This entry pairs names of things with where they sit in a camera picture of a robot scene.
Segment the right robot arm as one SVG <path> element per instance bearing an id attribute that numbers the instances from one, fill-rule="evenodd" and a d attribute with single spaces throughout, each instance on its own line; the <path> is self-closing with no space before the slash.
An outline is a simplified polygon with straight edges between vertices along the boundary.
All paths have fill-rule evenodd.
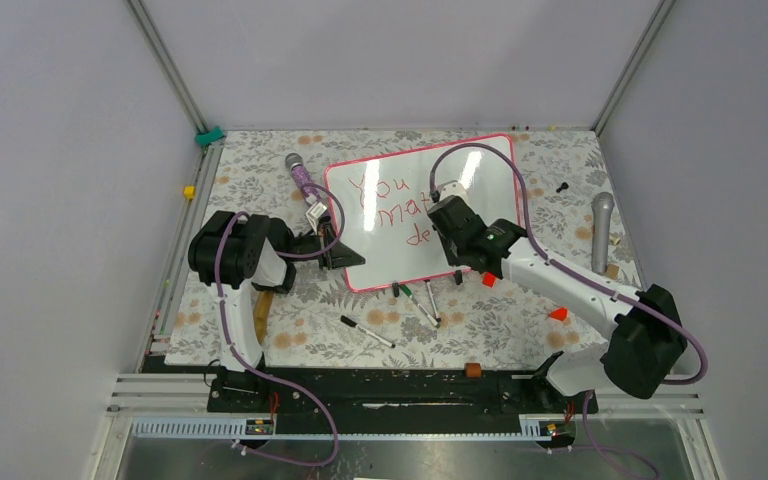
<path id="1" fill-rule="evenodd" d="M 485 223 L 458 195 L 433 204 L 428 216 L 450 265 L 534 290 L 603 337 L 601 344 L 555 354 L 540 366 L 543 378 L 533 396 L 543 410 L 557 412 L 574 395 L 608 385 L 649 399 L 685 352 L 688 340 L 668 290 L 639 290 L 570 263 L 516 223 Z"/>

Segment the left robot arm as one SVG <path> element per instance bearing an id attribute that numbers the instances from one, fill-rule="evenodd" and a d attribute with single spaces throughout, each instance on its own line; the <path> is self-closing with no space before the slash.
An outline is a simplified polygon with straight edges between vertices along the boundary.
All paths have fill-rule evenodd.
<path id="1" fill-rule="evenodd" d="M 217 211 L 190 241 L 187 261 L 204 285 L 214 289 L 221 330 L 220 365 L 245 372 L 262 362 L 253 295 L 287 294 L 296 281 L 298 261 L 314 260 L 321 269 L 360 266 L 366 259 L 336 239 L 328 217 L 296 235 L 281 219 L 260 214 Z"/>

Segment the pink framed whiteboard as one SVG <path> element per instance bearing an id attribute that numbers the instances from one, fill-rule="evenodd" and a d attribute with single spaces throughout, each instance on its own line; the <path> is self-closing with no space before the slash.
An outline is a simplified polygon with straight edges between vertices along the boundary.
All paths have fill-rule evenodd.
<path id="1" fill-rule="evenodd" d="M 457 181 L 485 223 L 522 220 L 521 191 L 512 169 L 499 158 L 514 156 L 505 134 L 417 148 L 331 165 L 326 188 L 342 206 L 335 224 L 341 241 L 365 260 L 345 271 L 353 292 L 384 289 L 453 273 L 427 216 L 429 186 Z"/>

